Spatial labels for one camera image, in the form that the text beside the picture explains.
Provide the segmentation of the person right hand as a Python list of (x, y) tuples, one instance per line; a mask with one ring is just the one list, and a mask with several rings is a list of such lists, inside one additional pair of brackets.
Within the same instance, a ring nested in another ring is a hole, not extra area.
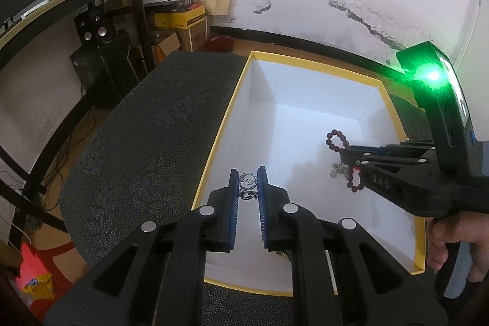
[(426, 263), (440, 271), (448, 259), (448, 243), (469, 243), (472, 267), (468, 280), (481, 282), (488, 272), (489, 220), (487, 214), (464, 211), (436, 220), (426, 218)]

